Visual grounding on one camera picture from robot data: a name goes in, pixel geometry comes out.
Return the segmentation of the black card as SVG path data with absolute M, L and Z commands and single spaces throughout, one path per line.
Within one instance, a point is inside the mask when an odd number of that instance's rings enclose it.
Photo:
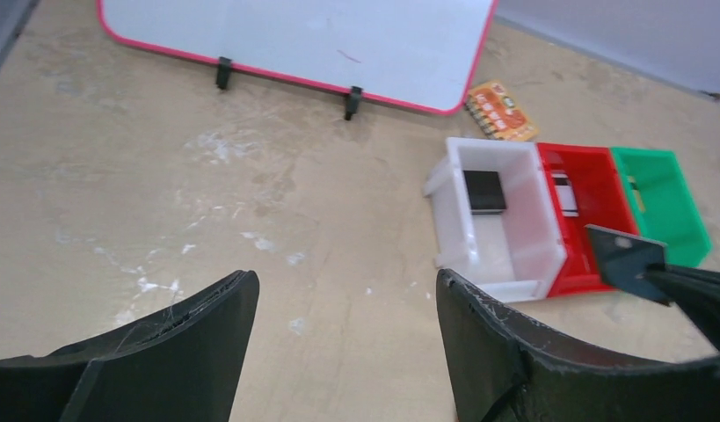
M 665 244 L 647 237 L 595 224 L 585 226 L 601 281 L 628 294 L 669 306 L 668 296 L 645 274 L 665 266 Z
M 507 210 L 498 172 L 464 171 L 463 177 L 473 215 L 498 215 Z

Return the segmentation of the gold card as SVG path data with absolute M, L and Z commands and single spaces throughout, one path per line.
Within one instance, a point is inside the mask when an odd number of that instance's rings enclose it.
M 643 213 L 646 212 L 646 208 L 645 208 L 645 205 L 644 205 L 644 201 L 643 201 L 641 192 L 640 192 L 640 190 L 639 190 L 639 188 L 638 188 L 638 184 L 637 184 L 637 182 L 636 182 L 636 179 L 635 179 L 633 176 L 628 176 L 628 181 L 629 181 L 630 191 L 631 191 L 632 196 L 633 196 L 633 198 L 634 198 L 634 202 L 636 203 L 636 208 L 638 209 L 638 211 L 639 211 L 640 213 L 643 214 Z

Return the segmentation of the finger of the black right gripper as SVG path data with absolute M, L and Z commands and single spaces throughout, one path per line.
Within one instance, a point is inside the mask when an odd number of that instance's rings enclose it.
M 644 273 L 720 351 L 720 272 L 651 264 Z

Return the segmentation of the silver card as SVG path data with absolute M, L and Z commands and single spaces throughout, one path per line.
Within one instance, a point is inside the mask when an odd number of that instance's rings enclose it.
M 552 172 L 552 180 L 556 188 L 556 196 L 563 216 L 578 217 L 578 207 L 572 183 L 562 172 Z

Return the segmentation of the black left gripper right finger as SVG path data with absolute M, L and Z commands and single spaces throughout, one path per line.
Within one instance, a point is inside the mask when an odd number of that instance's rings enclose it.
M 460 421 L 720 421 L 720 353 L 669 363 L 608 350 L 449 269 L 436 305 Z

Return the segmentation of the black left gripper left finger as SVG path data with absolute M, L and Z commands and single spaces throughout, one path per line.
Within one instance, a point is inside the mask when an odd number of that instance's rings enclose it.
M 236 271 L 120 328 L 2 359 L 0 421 L 226 421 L 258 297 L 258 276 Z

